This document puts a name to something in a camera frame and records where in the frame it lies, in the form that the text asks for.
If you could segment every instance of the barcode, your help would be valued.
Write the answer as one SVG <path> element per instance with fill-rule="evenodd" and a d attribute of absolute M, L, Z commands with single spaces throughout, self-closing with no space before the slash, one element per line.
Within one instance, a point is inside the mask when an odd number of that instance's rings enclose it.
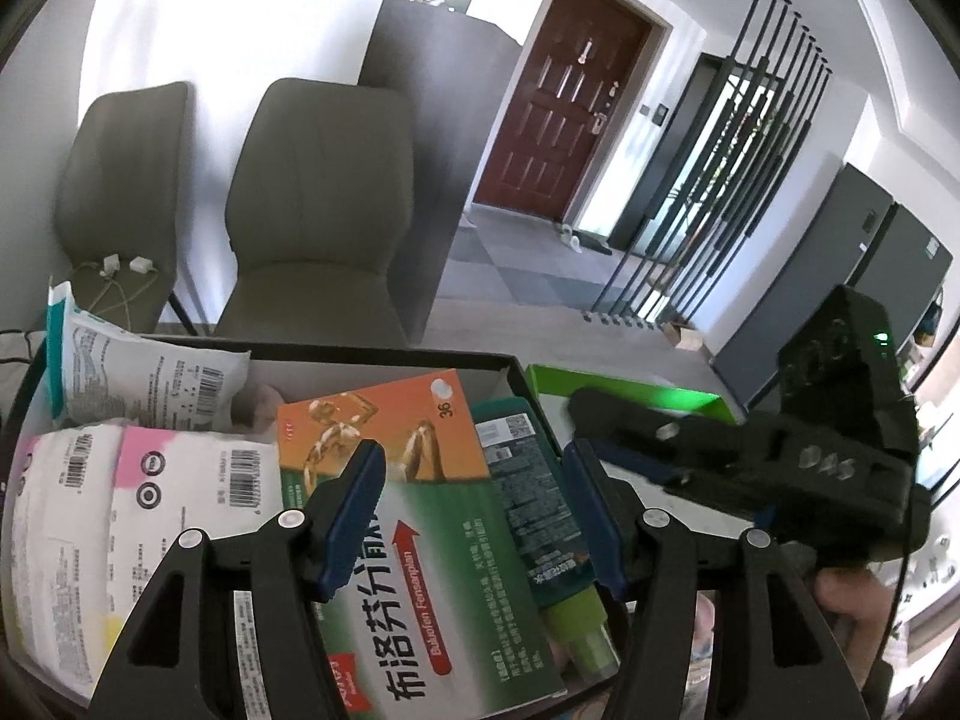
<path fill-rule="evenodd" d="M 200 372 L 200 391 L 197 394 L 197 418 L 213 419 L 224 386 L 224 372 L 215 367 L 205 367 Z"/>
<path fill-rule="evenodd" d="M 487 446 L 496 443 L 500 438 L 500 429 L 496 422 L 485 422 L 477 425 L 477 437 L 480 439 L 481 446 Z"/>
<path fill-rule="evenodd" d="M 73 452 L 66 464 L 66 479 L 64 485 L 69 488 L 83 487 L 83 477 L 86 476 L 86 461 L 90 458 L 90 449 L 93 449 L 93 435 L 83 433 L 77 437 L 73 445 Z"/>
<path fill-rule="evenodd" d="M 230 505 L 243 509 L 260 505 L 260 453 L 255 449 L 230 452 Z"/>
<path fill-rule="evenodd" d="M 534 426 L 525 413 L 515 413 L 513 416 L 508 416 L 507 429 L 515 439 L 525 439 L 527 436 L 534 435 Z"/>

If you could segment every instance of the bottle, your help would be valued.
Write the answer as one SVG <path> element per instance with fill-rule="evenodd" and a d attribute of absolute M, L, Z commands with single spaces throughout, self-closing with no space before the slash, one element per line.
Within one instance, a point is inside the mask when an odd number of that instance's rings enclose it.
<path fill-rule="evenodd" d="M 546 430 L 522 397 L 482 403 L 470 413 L 547 632 L 588 683 L 611 677 L 619 659 L 607 612 Z"/>

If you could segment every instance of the human hand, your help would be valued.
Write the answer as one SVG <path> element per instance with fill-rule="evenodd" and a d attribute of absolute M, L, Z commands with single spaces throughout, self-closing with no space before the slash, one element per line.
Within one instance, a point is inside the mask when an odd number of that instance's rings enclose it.
<path fill-rule="evenodd" d="M 827 611 L 853 618 L 853 635 L 844 648 L 847 666 L 863 688 L 877 659 L 894 591 L 866 568 L 825 568 L 817 574 L 813 595 Z"/>

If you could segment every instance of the white package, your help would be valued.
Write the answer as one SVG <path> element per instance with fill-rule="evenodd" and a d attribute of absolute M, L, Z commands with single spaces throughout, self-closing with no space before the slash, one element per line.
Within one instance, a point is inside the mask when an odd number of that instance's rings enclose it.
<path fill-rule="evenodd" d="M 24 649 L 86 698 L 107 661 L 107 531 L 123 429 L 37 437 L 13 508 L 11 576 Z"/>
<path fill-rule="evenodd" d="M 168 547 L 187 528 L 256 531 L 283 508 L 275 443 L 130 427 L 114 477 L 107 554 L 112 646 Z"/>
<path fill-rule="evenodd" d="M 128 333 L 78 309 L 68 281 L 50 290 L 47 333 L 54 419 L 230 429 L 230 402 L 247 381 L 249 352 L 194 349 Z"/>

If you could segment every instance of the gray floor tile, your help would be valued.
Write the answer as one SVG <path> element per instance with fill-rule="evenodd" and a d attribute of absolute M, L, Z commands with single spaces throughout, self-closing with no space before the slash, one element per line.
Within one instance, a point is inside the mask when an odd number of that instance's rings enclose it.
<path fill-rule="evenodd" d="M 527 217 L 485 207 L 471 210 L 470 220 L 477 225 L 477 232 L 485 245 L 529 247 L 557 240 L 557 231 L 552 221 L 545 218 Z"/>
<path fill-rule="evenodd" d="M 461 263 L 479 263 L 493 265 L 490 252 L 487 252 L 476 230 L 458 229 L 450 247 L 449 258 Z"/>
<path fill-rule="evenodd" d="M 516 268 L 498 268 L 504 283 L 517 303 L 527 306 L 563 306 L 563 300 L 550 284 L 550 277 Z"/>
<path fill-rule="evenodd" d="M 511 294 L 496 266 L 479 263 L 446 261 L 443 278 L 440 279 L 438 298 L 460 300 L 488 300 L 497 303 L 513 303 Z"/>
<path fill-rule="evenodd" d="M 574 278 L 561 278 L 559 276 L 547 276 L 550 286 L 553 287 L 560 300 L 569 308 L 575 308 L 579 311 L 587 311 L 593 305 L 594 300 L 600 295 L 602 287 L 590 281 L 581 281 Z"/>
<path fill-rule="evenodd" d="M 544 247 L 512 247 L 511 245 L 488 244 L 493 264 L 498 268 L 514 268 L 518 271 L 534 271 L 535 274 L 563 276 L 565 273 L 557 259 Z"/>

